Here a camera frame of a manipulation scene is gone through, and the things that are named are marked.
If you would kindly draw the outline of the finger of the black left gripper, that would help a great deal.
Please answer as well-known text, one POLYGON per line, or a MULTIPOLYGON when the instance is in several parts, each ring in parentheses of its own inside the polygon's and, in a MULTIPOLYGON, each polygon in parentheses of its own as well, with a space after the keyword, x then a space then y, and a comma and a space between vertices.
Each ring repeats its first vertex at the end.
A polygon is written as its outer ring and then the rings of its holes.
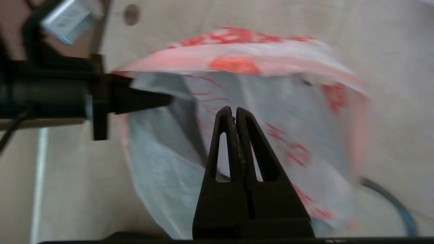
POLYGON ((164 107, 171 104, 172 100, 172 98, 114 98, 110 102, 109 113, 119 115, 164 107))
POLYGON ((172 99, 172 95, 133 88, 134 79, 116 75, 108 75, 110 96, 112 99, 172 99))

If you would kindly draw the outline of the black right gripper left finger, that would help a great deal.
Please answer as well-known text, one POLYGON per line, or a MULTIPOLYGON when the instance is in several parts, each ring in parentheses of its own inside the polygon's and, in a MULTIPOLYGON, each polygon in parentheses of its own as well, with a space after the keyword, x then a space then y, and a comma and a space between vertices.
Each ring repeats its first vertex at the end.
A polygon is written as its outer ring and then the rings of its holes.
POLYGON ((252 211, 246 186, 250 170, 240 126, 229 106, 216 114, 193 220, 194 239, 253 239, 252 211), (230 168, 230 181, 226 183, 216 180, 222 134, 226 135, 230 168))

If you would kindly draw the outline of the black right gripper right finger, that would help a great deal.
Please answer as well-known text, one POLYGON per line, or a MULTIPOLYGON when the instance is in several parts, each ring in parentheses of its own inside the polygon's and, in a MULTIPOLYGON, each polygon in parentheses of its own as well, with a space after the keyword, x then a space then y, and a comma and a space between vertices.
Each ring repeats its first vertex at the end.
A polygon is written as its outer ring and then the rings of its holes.
POLYGON ((310 220, 254 115, 237 109, 237 132, 248 207, 254 219, 310 220))

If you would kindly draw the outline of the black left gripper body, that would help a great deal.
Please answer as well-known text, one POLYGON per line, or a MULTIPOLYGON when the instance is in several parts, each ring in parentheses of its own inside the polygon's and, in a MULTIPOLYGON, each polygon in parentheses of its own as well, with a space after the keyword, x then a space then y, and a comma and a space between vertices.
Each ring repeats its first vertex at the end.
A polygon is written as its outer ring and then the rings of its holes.
POLYGON ((1 119, 14 119, 26 110, 30 119, 87 119, 93 124, 93 139, 107 140, 109 106, 102 56, 94 54, 83 61, 84 65, 53 68, 9 58, 1 61, 1 119))

